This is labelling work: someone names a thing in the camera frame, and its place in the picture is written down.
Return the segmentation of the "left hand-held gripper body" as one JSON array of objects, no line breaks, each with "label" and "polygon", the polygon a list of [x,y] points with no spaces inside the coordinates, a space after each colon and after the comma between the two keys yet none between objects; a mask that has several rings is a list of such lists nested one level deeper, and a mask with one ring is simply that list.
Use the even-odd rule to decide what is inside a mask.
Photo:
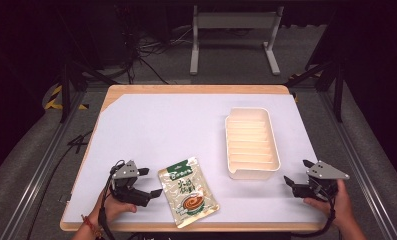
[{"label": "left hand-held gripper body", "polygon": [[119,160],[110,171],[110,192],[120,202],[146,207],[151,200],[150,193],[134,187],[140,177],[138,169],[133,160]]}]

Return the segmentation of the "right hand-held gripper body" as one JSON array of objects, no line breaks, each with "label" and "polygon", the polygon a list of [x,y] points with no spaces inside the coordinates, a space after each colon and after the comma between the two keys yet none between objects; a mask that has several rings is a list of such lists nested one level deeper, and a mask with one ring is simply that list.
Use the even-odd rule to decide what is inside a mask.
[{"label": "right hand-held gripper body", "polygon": [[296,184],[293,195],[297,198],[313,198],[328,202],[332,200],[338,192],[337,180],[348,180],[347,173],[338,170],[330,164],[318,161],[311,168],[307,168],[306,174],[308,181],[306,184]]}]

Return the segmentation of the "green and beige sauce packet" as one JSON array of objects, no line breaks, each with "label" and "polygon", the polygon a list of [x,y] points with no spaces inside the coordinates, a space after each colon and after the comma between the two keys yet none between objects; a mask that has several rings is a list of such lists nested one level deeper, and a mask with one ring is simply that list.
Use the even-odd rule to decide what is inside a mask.
[{"label": "green and beige sauce packet", "polygon": [[184,228],[220,209],[196,157],[158,171],[175,225]]}]

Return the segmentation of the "white ribbed plastic tray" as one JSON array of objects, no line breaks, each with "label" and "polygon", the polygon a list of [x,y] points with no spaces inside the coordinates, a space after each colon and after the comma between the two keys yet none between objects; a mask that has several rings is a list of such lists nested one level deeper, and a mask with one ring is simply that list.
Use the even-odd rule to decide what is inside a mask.
[{"label": "white ribbed plastic tray", "polygon": [[266,180],[281,167],[271,119],[264,108],[232,108],[225,118],[228,173],[235,180]]}]

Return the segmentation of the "person's left hand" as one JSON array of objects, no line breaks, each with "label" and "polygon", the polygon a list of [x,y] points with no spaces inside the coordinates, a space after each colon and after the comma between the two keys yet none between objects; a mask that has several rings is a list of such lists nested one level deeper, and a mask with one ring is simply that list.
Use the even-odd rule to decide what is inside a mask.
[{"label": "person's left hand", "polygon": [[135,205],[120,202],[114,199],[112,195],[107,195],[104,191],[102,191],[97,199],[95,207],[88,216],[89,220],[95,227],[99,226],[98,218],[101,205],[104,205],[105,208],[107,225],[111,225],[114,220],[118,219],[119,216],[124,213],[137,212],[137,207]]}]

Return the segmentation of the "person's right hand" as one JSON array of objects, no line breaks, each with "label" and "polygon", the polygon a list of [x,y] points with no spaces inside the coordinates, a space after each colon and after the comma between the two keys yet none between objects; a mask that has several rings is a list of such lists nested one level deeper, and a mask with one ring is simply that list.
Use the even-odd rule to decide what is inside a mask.
[{"label": "person's right hand", "polygon": [[[343,229],[354,221],[354,215],[351,200],[347,193],[344,181],[339,179],[337,181],[337,185],[338,193],[335,197],[335,219],[333,220],[333,224],[339,229]],[[330,205],[327,202],[318,201],[312,198],[305,198],[303,202],[320,210],[326,216],[330,214]]]}]

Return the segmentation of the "white table sheet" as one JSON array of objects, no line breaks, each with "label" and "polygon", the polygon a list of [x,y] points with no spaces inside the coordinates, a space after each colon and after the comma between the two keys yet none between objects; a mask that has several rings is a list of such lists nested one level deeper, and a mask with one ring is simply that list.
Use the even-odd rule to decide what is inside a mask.
[{"label": "white table sheet", "polygon": [[[225,119],[235,107],[268,111],[280,169],[266,180],[233,180],[228,175]],[[203,218],[211,225],[234,223],[320,223],[325,217],[292,195],[286,178],[306,181],[304,160],[316,156],[293,97],[289,94],[125,94],[99,116],[88,154],[61,220],[80,222],[119,160],[132,160],[149,173],[135,186],[158,189],[157,173],[194,157],[219,203]]]}]

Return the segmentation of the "black metal stand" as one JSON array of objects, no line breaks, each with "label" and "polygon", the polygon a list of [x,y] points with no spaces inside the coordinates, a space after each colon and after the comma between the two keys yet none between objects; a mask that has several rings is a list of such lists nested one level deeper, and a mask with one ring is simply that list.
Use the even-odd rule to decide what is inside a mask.
[{"label": "black metal stand", "polygon": [[96,70],[87,67],[84,64],[74,60],[67,60],[61,68],[61,86],[62,86],[62,117],[60,122],[64,123],[72,113],[74,103],[70,97],[70,88],[73,87],[76,92],[85,92],[87,89],[87,80],[83,73],[91,75],[100,82],[109,86],[116,85],[117,82],[104,76]]},{"label": "black metal stand", "polygon": [[285,83],[287,88],[291,88],[313,75],[320,73],[320,77],[315,83],[315,88],[319,92],[326,92],[332,84],[334,87],[333,113],[338,122],[342,122],[342,94],[343,94],[343,67],[341,62],[329,61],[314,66],[300,75],[291,76]]}]

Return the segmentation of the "yellow and black hazard tape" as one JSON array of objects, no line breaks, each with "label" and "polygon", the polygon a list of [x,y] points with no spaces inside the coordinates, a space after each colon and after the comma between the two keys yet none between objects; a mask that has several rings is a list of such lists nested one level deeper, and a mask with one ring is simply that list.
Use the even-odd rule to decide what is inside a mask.
[{"label": "yellow and black hazard tape", "polygon": [[62,92],[62,85],[61,84],[57,84],[54,88],[54,90],[51,93],[51,96],[49,98],[49,100],[47,101],[47,103],[45,104],[44,108],[45,109],[58,109],[58,110],[62,110],[63,109],[63,105],[62,104],[58,104],[56,102],[58,95]]}]

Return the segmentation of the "white metal stand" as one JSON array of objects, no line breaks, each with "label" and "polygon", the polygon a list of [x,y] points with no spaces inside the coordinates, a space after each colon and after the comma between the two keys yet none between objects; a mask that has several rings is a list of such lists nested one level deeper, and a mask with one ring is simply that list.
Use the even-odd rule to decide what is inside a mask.
[{"label": "white metal stand", "polygon": [[198,74],[199,66],[199,30],[200,29],[268,29],[270,38],[262,43],[272,74],[278,76],[280,68],[273,52],[274,42],[280,27],[284,7],[269,12],[200,12],[198,6],[193,9],[191,75]]}]

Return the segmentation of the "aluminium floor rail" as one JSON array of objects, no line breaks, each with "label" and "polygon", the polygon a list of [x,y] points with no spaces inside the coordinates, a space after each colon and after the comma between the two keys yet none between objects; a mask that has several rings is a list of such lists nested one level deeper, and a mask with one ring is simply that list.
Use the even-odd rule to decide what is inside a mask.
[{"label": "aluminium floor rail", "polygon": [[348,162],[352,168],[354,176],[359,183],[362,193],[371,209],[371,212],[382,232],[385,240],[397,240],[397,230],[387,213],[387,210],[380,199],[378,191],[373,185],[369,174],[364,168],[361,159],[352,144],[351,138],[347,133],[344,125],[337,120],[337,117],[333,110],[333,103],[327,93],[320,93],[319,98],[328,112],[329,118],[333,122],[333,125],[339,134],[342,144],[344,145],[347,155]]},{"label": "aluminium floor rail", "polygon": [[67,131],[75,112],[84,98],[84,95],[85,93],[82,91],[75,92],[73,97],[69,99],[70,110],[67,113],[64,113],[65,120],[57,125],[44,155],[36,167],[35,172],[31,175],[31,180],[23,191],[23,195],[16,209],[0,236],[0,240],[14,240],[20,231],[21,226],[27,218],[27,215],[45,181],[61,139]]}]

